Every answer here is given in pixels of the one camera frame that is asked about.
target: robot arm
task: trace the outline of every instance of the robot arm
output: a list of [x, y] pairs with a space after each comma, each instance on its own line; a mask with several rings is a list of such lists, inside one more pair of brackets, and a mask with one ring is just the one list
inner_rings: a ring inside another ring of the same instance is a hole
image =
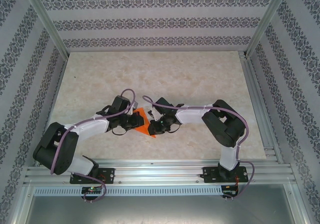
[[[171, 106], [163, 97], [156, 104]], [[225, 101], [217, 100], [214, 104], [207, 107], [217, 107], [233, 110]], [[179, 108], [187, 108], [184, 104], [177, 105]], [[215, 139], [222, 145], [221, 157], [219, 165], [225, 172], [230, 172], [238, 166], [237, 143], [245, 133], [244, 123], [235, 115], [226, 111], [218, 111], [214, 109], [169, 109], [154, 105], [154, 108], [162, 114], [159, 120], [150, 121], [148, 131], [150, 135], [159, 135], [171, 131], [172, 124], [187, 124], [187, 123], [205, 123], [213, 134]]]
[[[130, 113], [133, 108], [137, 107], [137, 103], [135, 104], [136, 105], [133, 105], [131, 110], [129, 110]], [[118, 126], [121, 126], [126, 131], [143, 126], [144, 118], [139, 112], [133, 114], [123, 113], [110, 118], [106, 117], [125, 110], [129, 105], [130, 101], [127, 98], [118, 95], [112, 105], [108, 105], [101, 111], [98, 111], [92, 117], [92, 121], [87, 121], [79, 126], [75, 126], [68, 132], [63, 140], [63, 145], [61, 145], [53, 172], [57, 175], [64, 172], [79, 173], [95, 178], [98, 174], [99, 165], [86, 156], [75, 155], [77, 143], [94, 135], [111, 131]], [[62, 125], [57, 122], [50, 124], [34, 150], [33, 158], [50, 169], [58, 148], [56, 143], [60, 142], [63, 134], [73, 125], [74, 124]]]

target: floral pattern wall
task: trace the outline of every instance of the floral pattern wall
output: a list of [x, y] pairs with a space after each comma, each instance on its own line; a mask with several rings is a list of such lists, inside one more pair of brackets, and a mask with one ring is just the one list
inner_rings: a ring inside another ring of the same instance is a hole
[[271, 0], [41, 0], [70, 52], [244, 51]]
[[0, 0], [0, 223], [10, 219], [65, 61], [28, 0]]
[[320, 0], [282, 0], [250, 57], [283, 159], [320, 223]]

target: purple cable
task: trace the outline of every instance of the purple cable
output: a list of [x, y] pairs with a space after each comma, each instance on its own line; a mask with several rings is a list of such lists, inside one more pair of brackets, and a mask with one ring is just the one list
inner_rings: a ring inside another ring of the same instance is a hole
[[54, 158], [53, 158], [53, 162], [52, 162], [52, 165], [51, 165], [51, 169], [50, 169], [50, 174], [53, 175], [54, 174], [54, 170], [55, 170], [55, 167], [56, 167], [56, 163], [57, 163], [57, 160], [58, 160], [58, 156], [59, 156], [59, 152], [60, 152], [60, 149], [61, 149], [61, 146], [66, 138], [66, 135], [73, 129], [75, 128], [76, 126], [79, 126], [83, 123], [87, 123], [87, 122], [91, 122], [91, 121], [95, 121], [95, 120], [102, 120], [102, 119], [106, 119], [106, 118], [113, 118], [113, 117], [116, 117], [116, 116], [119, 116], [121, 115], [122, 113], [125, 113], [126, 111], [130, 110], [130, 108], [133, 106], [135, 100], [136, 100], [136, 93], [134, 90], [130, 89], [130, 88], [127, 88], [125, 90], [123, 90], [123, 92], [121, 93], [121, 96], [126, 92], [126, 91], [130, 91], [132, 92], [133, 94], [133, 99], [132, 99], [132, 102], [131, 104], [123, 111], [120, 111], [116, 114], [112, 114], [112, 115], [106, 115], [106, 116], [101, 116], [101, 117], [97, 117], [97, 118], [89, 118], [89, 119], [86, 119], [86, 120], [82, 120], [76, 124], [74, 124], [73, 126], [71, 126], [69, 129], [67, 129], [64, 134], [62, 135], [60, 141], [59, 141], [59, 144], [58, 144], [58, 147], [56, 149], [56, 152], [55, 152], [55, 155], [54, 155]]
[[243, 188], [243, 190], [237, 195], [235, 196], [234, 198], [238, 198], [240, 195], [242, 195], [242, 193], [247, 189], [247, 187], [249, 186], [249, 184], [251, 183], [253, 177], [254, 177], [254, 174], [255, 174], [255, 166], [254, 164], [251, 162], [251, 161], [247, 161], [247, 160], [239, 160], [239, 151], [240, 151], [240, 145], [241, 143], [243, 143], [247, 137], [249, 136], [249, 126], [246, 122], [246, 120], [241, 116], [239, 115], [238, 113], [232, 111], [232, 110], [229, 110], [229, 109], [225, 109], [225, 108], [221, 108], [221, 107], [215, 107], [215, 106], [188, 106], [188, 107], [175, 107], [175, 106], [169, 106], [169, 105], [161, 105], [161, 104], [158, 104], [158, 103], [155, 103], [149, 96], [147, 95], [143, 95], [142, 96], [142, 99], [145, 100], [146, 102], [154, 105], [154, 106], [158, 106], [158, 107], [162, 107], [162, 108], [169, 108], [169, 109], [174, 109], [174, 110], [187, 110], [187, 109], [193, 109], [193, 110], [203, 110], [203, 109], [206, 109], [206, 110], [218, 110], [218, 111], [223, 111], [223, 112], [227, 112], [227, 113], [230, 113], [230, 114], [233, 114], [235, 115], [237, 118], [239, 118], [244, 126], [245, 126], [245, 135], [244, 137], [238, 142], [237, 146], [236, 146], [236, 153], [235, 153], [235, 158], [238, 162], [240, 163], [248, 163], [252, 166], [252, 174], [250, 176], [250, 179], [248, 180], [247, 184], [245, 185], [245, 187]]
[[84, 199], [84, 202], [86, 203], [86, 202], [90, 202], [90, 203], [94, 203], [94, 202], [97, 202], [97, 201], [99, 201], [99, 200], [101, 200], [102, 198], [104, 198], [104, 196], [106, 195], [106, 193], [107, 193], [107, 187], [106, 187], [106, 184], [102, 181], [102, 180], [99, 180], [99, 179], [96, 179], [96, 178], [94, 178], [94, 177], [91, 177], [91, 176], [88, 176], [88, 175], [83, 175], [83, 174], [80, 174], [80, 173], [74, 173], [74, 174], [76, 174], [76, 175], [78, 175], [78, 176], [80, 176], [80, 177], [83, 177], [83, 178], [88, 178], [88, 179], [91, 179], [91, 180], [94, 180], [94, 181], [96, 181], [96, 182], [99, 182], [99, 183], [101, 183], [101, 185], [103, 186], [103, 194], [101, 195], [101, 196], [98, 196], [96, 199], [94, 199], [94, 200], [87, 200], [86, 199], [86, 195], [87, 194], [89, 194], [90, 192], [86, 192], [85, 194], [84, 194], [84, 196], [83, 196], [83, 199]]

